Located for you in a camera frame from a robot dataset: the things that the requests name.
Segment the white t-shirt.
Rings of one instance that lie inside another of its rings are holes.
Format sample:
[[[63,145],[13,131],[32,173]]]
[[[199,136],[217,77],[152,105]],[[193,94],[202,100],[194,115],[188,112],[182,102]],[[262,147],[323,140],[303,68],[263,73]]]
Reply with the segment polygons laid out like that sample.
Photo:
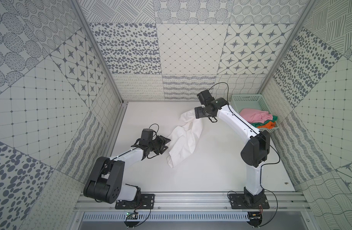
[[[196,119],[194,109],[183,113],[179,120],[184,122],[184,125],[177,126],[167,137],[171,140],[167,144],[167,163],[171,168],[175,168],[194,153],[203,131],[203,123]]]

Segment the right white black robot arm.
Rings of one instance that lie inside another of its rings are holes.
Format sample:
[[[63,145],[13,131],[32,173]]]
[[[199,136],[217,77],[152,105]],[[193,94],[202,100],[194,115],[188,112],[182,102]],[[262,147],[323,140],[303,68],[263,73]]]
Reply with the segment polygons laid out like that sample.
[[[262,166],[270,153],[270,134],[260,131],[242,118],[224,98],[215,99],[205,90],[197,95],[201,106],[195,108],[195,117],[207,117],[212,123],[224,121],[244,142],[241,158],[247,165],[247,179],[242,202],[247,208],[255,208],[265,201],[261,185]]]

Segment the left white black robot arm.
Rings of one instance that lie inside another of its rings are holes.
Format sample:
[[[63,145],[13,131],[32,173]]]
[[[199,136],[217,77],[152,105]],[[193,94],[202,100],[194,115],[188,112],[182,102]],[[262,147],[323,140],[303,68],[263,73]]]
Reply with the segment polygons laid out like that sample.
[[[142,205],[141,188],[123,182],[127,168],[146,159],[150,152],[157,156],[163,154],[171,139],[163,136],[149,140],[137,139],[131,148],[118,156],[99,157],[88,177],[83,194],[96,202],[125,202],[126,206]]]

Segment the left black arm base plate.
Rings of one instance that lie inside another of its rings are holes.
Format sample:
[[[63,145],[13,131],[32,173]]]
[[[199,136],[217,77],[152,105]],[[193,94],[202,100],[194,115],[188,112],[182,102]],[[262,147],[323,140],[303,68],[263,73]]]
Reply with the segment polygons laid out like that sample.
[[[115,205],[116,210],[124,209],[145,209],[152,210],[154,208],[155,194],[143,194],[140,193],[135,196],[134,200],[117,201]]]

